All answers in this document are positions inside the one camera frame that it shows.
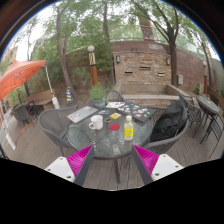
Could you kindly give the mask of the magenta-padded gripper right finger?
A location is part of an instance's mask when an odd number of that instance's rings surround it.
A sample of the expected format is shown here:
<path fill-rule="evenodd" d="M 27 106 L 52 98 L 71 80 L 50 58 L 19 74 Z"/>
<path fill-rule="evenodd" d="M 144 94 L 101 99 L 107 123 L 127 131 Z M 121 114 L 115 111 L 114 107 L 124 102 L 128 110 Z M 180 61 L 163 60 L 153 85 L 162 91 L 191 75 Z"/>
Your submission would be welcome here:
<path fill-rule="evenodd" d="M 145 185 L 183 169 L 167 154 L 158 155 L 137 145 L 132 146 L 132 157 Z"/>

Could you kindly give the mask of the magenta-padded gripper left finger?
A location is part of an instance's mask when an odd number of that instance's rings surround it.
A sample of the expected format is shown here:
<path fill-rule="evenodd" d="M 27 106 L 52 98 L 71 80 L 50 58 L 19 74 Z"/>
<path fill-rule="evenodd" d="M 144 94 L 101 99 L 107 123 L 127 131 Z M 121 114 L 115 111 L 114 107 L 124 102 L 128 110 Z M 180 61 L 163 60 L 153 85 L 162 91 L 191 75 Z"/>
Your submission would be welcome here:
<path fill-rule="evenodd" d="M 58 157 L 46 168 L 46 171 L 82 186 L 94 153 L 94 147 L 90 145 L 69 157 Z"/>

